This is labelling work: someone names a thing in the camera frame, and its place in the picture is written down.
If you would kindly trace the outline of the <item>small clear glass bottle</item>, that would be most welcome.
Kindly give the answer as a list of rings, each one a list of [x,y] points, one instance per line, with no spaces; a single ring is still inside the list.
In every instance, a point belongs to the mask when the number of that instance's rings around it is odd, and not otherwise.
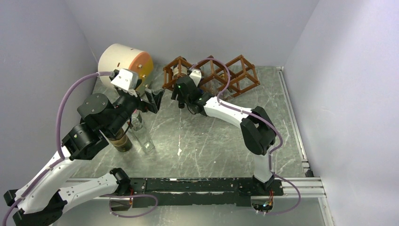
[[[132,113],[129,128],[138,143],[140,144],[143,152],[150,153],[155,149],[151,135],[145,125],[142,114],[139,110],[135,110]]]

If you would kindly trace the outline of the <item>brown wooden wine rack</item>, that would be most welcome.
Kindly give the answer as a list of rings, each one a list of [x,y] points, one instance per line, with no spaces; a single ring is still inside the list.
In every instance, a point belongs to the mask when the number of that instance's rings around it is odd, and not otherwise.
[[[163,89],[168,89],[170,91],[173,90],[174,84],[177,80],[173,78],[173,66],[178,61],[182,61],[182,64],[188,67],[188,75],[189,75],[190,68],[193,66],[193,64],[189,63],[182,56],[175,58],[172,62],[170,62],[168,65],[166,65],[163,68],[164,72],[164,84],[162,85]],[[250,63],[243,55],[239,55],[233,60],[226,63],[227,69],[225,69],[221,63],[209,59],[197,64],[194,68],[201,70],[202,79],[199,83],[199,87],[203,91],[205,90],[202,87],[203,71],[201,67],[207,63],[212,64],[215,67],[215,79],[217,81],[221,81],[225,85],[227,84],[227,73],[230,74],[231,80],[228,87],[231,86],[236,90],[234,97],[237,97],[261,84],[256,74],[255,65]]]

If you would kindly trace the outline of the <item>olive wine bottle gold label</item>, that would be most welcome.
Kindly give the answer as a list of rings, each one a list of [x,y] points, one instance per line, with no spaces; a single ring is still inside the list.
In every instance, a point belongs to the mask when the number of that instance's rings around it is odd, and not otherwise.
[[[109,136],[108,140],[119,152],[128,152],[133,147],[129,137],[126,135],[124,129],[119,129],[115,136]]]

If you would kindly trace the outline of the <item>dark green wine bottle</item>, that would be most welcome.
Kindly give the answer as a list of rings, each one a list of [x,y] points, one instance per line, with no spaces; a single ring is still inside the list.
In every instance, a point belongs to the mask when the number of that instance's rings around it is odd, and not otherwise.
[[[182,61],[178,61],[174,66],[173,66],[173,78],[178,79],[182,76],[187,76],[188,75],[188,67],[184,64],[182,64]],[[174,91],[174,94],[176,94],[176,100],[178,101],[178,107],[180,109],[184,109],[185,104],[184,101],[181,100],[180,97],[177,97],[177,92]]]

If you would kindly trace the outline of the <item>clear bottle black gold cap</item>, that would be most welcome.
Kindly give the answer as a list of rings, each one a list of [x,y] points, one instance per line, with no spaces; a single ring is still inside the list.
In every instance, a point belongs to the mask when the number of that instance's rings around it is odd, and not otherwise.
[[[222,83],[221,81],[217,81],[219,88],[218,88],[218,93],[225,87],[225,84]],[[222,99],[223,101],[227,101],[230,99],[234,98],[234,94],[236,93],[236,90],[234,88],[232,88],[231,86],[229,86],[221,95],[220,95],[220,99]]]

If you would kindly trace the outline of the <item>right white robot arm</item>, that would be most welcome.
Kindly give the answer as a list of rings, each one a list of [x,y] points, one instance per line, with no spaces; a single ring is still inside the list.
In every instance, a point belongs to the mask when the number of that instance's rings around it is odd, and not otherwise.
[[[205,91],[201,91],[193,78],[180,77],[172,89],[173,100],[180,108],[188,107],[193,114],[213,117],[239,128],[245,147],[254,155],[254,190],[267,194],[275,179],[271,171],[270,149],[276,141],[276,132],[268,114],[262,108],[244,108],[230,104]]]

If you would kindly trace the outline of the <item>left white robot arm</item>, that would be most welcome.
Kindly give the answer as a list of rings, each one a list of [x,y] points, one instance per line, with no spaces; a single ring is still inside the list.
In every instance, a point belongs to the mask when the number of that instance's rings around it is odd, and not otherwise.
[[[121,168],[88,182],[64,187],[76,170],[107,147],[111,139],[124,133],[123,125],[135,110],[150,110],[149,103],[136,94],[138,82],[116,78],[112,84],[119,98],[114,103],[104,94],[85,99],[77,109],[81,122],[63,138],[60,151],[24,187],[4,194],[9,206],[7,217],[12,217],[17,226],[49,226],[68,210],[96,197],[124,196],[132,192],[130,178]]]

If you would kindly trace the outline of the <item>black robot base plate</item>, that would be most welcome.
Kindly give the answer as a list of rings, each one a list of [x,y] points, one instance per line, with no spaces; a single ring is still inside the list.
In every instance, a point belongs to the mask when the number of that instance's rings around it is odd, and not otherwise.
[[[131,178],[130,185],[113,193],[118,198],[133,195],[133,207],[225,205],[250,207],[258,196],[282,196],[281,180],[265,190],[253,178]]]

